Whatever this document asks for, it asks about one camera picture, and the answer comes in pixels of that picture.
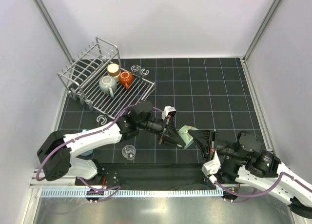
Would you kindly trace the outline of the mint green mug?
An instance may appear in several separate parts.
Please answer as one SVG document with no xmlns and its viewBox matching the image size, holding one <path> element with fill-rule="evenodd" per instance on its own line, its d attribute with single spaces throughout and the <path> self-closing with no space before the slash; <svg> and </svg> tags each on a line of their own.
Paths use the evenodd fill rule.
<svg viewBox="0 0 312 224">
<path fill-rule="evenodd" d="M 185 125 L 180 128 L 178 131 L 179 136 L 183 139 L 185 145 L 182 147 L 183 149 L 188 148 L 194 142 L 193 137 L 189 133 L 189 130 L 197 130 L 197 128 L 193 126 Z"/>
</svg>

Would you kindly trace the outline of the small clear glass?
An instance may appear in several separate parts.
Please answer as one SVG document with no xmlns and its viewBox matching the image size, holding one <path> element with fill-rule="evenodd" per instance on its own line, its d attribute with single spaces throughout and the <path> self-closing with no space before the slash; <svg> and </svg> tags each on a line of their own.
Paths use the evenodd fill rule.
<svg viewBox="0 0 312 224">
<path fill-rule="evenodd" d="M 136 149 L 133 145 L 126 145 L 122 149 L 122 155 L 127 160 L 132 161 L 136 155 Z"/>
</svg>

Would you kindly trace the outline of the orange glazed ceramic mug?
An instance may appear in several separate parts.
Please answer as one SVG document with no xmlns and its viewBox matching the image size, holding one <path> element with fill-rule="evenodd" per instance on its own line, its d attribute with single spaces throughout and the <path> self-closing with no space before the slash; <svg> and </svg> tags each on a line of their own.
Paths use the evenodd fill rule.
<svg viewBox="0 0 312 224">
<path fill-rule="evenodd" d="M 130 89 L 131 84 L 133 83 L 134 77 L 131 72 L 124 71 L 119 76 L 119 82 L 127 89 Z"/>
</svg>

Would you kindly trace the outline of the grey ceramic mug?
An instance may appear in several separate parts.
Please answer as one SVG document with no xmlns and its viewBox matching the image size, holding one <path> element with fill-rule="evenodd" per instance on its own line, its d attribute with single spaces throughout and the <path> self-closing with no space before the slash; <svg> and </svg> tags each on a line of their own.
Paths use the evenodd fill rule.
<svg viewBox="0 0 312 224">
<path fill-rule="evenodd" d="M 100 78 L 99 88 L 104 94 L 114 98 L 117 90 L 117 82 L 113 77 L 106 75 Z"/>
</svg>

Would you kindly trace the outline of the cream cup with cork band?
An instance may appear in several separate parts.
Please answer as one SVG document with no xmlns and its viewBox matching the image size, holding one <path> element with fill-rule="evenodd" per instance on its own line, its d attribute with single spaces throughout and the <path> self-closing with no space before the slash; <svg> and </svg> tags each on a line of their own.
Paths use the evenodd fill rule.
<svg viewBox="0 0 312 224">
<path fill-rule="evenodd" d="M 107 66 L 107 72 L 112 77 L 117 77 L 120 75 L 120 67 L 116 63 L 109 64 Z"/>
</svg>

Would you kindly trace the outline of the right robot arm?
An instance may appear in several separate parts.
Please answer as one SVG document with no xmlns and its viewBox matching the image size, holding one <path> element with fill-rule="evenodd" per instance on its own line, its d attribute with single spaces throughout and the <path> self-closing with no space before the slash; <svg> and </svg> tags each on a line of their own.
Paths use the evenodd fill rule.
<svg viewBox="0 0 312 224">
<path fill-rule="evenodd" d="M 211 184 L 235 197 L 251 199 L 270 194 L 293 213 L 306 219 L 312 217 L 312 185 L 293 173 L 254 134 L 241 131 L 236 142 L 229 142 L 220 140 L 213 130 L 192 128 L 185 133 L 207 160 L 202 172 Z M 238 194 L 221 185 L 222 182 L 247 184 L 259 192 Z"/>
</svg>

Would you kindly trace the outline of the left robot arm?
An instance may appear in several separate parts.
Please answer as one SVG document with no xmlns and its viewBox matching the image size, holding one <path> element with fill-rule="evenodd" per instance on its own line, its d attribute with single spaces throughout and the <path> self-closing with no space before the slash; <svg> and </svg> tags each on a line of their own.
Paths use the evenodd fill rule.
<svg viewBox="0 0 312 224">
<path fill-rule="evenodd" d="M 186 143 L 173 123 L 176 109 L 165 107 L 160 119 L 152 116 L 154 109 L 150 101 L 142 100 L 123 108 L 115 120 L 101 127 L 67 135 L 60 131 L 52 132 L 37 151 L 40 161 L 37 181 L 55 181 L 70 175 L 98 185 L 103 180 L 99 163 L 79 156 L 101 146 L 127 141 L 136 137 L 140 130 L 157 135 L 159 145 L 184 148 Z"/>
</svg>

